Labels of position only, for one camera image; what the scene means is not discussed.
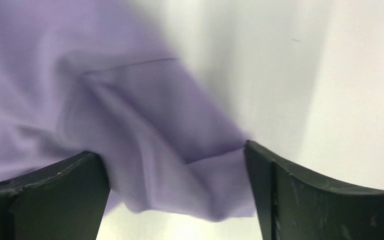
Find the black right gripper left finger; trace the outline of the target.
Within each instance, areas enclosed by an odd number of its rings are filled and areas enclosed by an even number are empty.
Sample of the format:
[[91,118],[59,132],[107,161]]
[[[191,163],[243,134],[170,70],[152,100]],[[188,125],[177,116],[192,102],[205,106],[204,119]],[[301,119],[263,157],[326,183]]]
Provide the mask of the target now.
[[109,193],[92,152],[1,181],[0,240],[94,240]]

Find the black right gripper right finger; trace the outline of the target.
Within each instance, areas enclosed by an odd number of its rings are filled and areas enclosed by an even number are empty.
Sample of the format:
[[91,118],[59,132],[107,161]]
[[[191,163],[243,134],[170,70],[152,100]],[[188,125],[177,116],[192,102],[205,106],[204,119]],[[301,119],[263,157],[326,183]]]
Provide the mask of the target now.
[[384,240],[384,190],[337,180],[249,140],[244,149],[265,240]]

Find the purple t shirt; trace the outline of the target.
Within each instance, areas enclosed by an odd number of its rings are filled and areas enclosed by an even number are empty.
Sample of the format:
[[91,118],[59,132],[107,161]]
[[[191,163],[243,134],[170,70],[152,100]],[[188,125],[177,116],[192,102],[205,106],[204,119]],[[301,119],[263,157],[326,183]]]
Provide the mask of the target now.
[[246,137],[117,0],[0,0],[0,182],[83,151],[132,212],[251,217]]

